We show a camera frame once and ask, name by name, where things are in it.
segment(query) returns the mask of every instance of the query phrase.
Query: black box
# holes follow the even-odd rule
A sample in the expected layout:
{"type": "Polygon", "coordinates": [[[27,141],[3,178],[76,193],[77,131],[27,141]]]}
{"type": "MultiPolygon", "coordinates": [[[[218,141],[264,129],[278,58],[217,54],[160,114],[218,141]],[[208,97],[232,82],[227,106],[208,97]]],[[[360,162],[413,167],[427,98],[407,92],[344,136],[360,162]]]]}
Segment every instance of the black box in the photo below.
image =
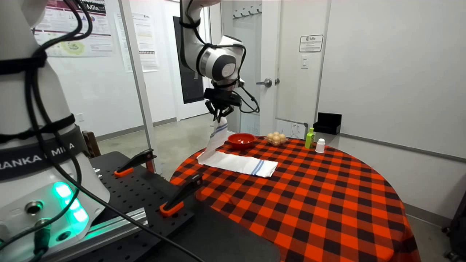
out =
{"type": "Polygon", "coordinates": [[[315,132],[336,135],[340,132],[341,124],[341,114],[319,112],[317,115],[317,122],[315,122],[312,127],[314,127],[315,132]]]}

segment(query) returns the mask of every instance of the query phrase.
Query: green bottle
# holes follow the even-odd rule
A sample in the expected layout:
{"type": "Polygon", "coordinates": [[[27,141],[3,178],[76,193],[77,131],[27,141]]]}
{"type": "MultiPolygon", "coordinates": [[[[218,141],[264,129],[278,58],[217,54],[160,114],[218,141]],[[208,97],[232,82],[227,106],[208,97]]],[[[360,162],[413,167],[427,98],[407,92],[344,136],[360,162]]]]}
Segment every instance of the green bottle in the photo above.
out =
{"type": "Polygon", "coordinates": [[[312,142],[314,142],[314,128],[309,127],[309,133],[306,135],[306,144],[304,147],[306,148],[311,148],[312,147],[312,142]]]}

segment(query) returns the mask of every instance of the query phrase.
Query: red and black checkered tablecloth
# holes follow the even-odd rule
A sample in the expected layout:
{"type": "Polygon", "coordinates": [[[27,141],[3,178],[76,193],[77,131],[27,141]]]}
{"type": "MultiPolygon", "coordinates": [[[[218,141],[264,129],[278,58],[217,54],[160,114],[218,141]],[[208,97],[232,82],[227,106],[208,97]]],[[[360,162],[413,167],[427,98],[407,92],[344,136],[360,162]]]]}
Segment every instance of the red and black checkered tablecloth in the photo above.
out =
{"type": "Polygon", "coordinates": [[[270,178],[251,176],[200,165],[199,151],[179,166],[171,183],[203,174],[198,198],[272,241],[282,261],[421,261],[397,193],[355,157],[328,146],[317,154],[298,139],[274,147],[258,138],[246,151],[226,142],[218,150],[278,166],[270,178]]]}

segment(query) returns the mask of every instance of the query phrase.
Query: white towel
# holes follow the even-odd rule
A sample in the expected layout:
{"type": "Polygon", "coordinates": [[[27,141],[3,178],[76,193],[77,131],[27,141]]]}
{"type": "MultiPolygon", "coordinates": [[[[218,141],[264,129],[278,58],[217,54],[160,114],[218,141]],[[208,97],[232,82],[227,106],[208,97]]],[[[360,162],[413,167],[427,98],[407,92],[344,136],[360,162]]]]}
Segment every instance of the white towel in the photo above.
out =
{"type": "Polygon", "coordinates": [[[214,121],[213,126],[214,131],[210,136],[206,150],[198,156],[199,164],[264,178],[272,176],[277,168],[277,162],[215,151],[227,139],[228,123],[226,122],[226,118],[222,117],[220,123],[214,121]]]}

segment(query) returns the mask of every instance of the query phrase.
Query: concrete floor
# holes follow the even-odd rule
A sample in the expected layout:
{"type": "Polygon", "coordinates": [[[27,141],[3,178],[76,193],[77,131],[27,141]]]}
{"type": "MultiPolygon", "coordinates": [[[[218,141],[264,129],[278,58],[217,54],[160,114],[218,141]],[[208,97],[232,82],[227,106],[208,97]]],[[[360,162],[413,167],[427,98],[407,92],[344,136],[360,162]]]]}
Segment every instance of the concrete floor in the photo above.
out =
{"type": "MultiPolygon", "coordinates": [[[[154,127],[158,157],[162,161],[163,177],[170,180],[178,166],[196,151],[204,148],[212,132],[212,118],[202,115],[179,122],[154,127]]],[[[119,151],[128,157],[147,149],[144,131],[138,131],[98,143],[102,154],[119,151]]],[[[408,216],[423,262],[447,262],[443,253],[449,249],[448,238],[433,226],[408,216]]]]}

